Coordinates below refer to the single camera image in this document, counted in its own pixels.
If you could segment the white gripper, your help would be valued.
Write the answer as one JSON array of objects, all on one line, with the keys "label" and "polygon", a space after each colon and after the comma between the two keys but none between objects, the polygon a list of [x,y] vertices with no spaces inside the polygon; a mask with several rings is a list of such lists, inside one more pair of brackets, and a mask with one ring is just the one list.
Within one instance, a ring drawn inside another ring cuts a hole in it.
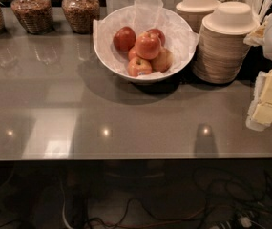
[{"label": "white gripper", "polygon": [[272,123],[272,70],[259,72],[254,86],[246,127],[253,131],[264,131]]}]

